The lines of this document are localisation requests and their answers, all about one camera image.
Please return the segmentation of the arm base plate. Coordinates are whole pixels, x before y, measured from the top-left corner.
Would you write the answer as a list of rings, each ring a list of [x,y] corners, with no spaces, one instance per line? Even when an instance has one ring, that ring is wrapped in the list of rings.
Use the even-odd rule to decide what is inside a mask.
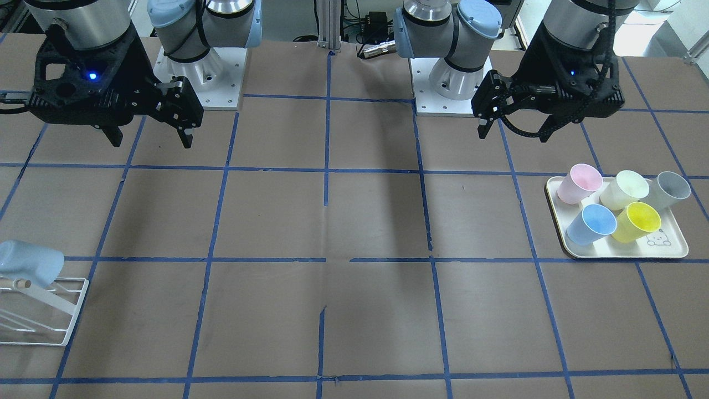
[[[202,60],[178,63],[160,48],[153,71],[162,81],[186,76],[205,110],[236,111],[242,97],[246,48],[212,48]]]
[[[443,58],[414,58],[409,62],[418,114],[475,116],[471,99],[487,71],[492,69],[490,58],[480,70],[472,73],[452,68]]]

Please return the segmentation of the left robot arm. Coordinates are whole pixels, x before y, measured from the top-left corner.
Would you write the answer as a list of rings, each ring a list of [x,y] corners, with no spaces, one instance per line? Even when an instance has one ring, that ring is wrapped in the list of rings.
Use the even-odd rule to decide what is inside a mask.
[[[479,137],[494,121],[542,143],[583,119],[606,118],[625,98],[614,51],[636,1],[552,1],[512,76],[484,71],[503,16],[487,1],[405,1],[393,18],[402,58],[435,58],[435,91],[468,100]]]

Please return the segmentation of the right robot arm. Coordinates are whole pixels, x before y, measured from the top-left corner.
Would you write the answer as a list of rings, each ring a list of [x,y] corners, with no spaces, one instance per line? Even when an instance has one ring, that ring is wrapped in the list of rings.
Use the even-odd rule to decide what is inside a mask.
[[[147,12],[171,69],[153,71],[121,1],[27,1],[45,34],[23,111],[48,124],[91,126],[112,146],[137,115],[174,128],[189,149],[204,109],[198,91],[224,68],[217,48],[255,48],[263,39],[259,1],[149,1]]]

